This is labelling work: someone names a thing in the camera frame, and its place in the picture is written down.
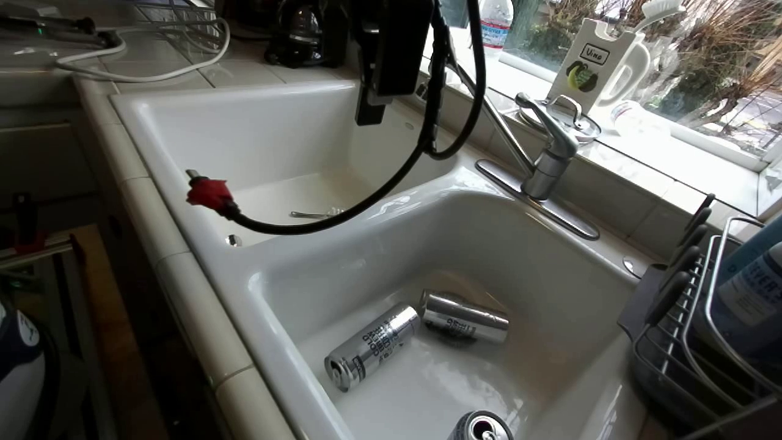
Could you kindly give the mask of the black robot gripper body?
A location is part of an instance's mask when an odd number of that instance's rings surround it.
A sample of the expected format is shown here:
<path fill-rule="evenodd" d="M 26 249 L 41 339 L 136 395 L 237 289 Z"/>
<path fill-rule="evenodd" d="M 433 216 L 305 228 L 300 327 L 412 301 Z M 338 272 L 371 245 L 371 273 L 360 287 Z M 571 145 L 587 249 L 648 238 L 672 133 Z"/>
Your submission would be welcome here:
<path fill-rule="evenodd" d="M 433 0 L 349 0 L 349 14 L 362 67 L 353 119 L 378 124 L 414 89 Z"/>

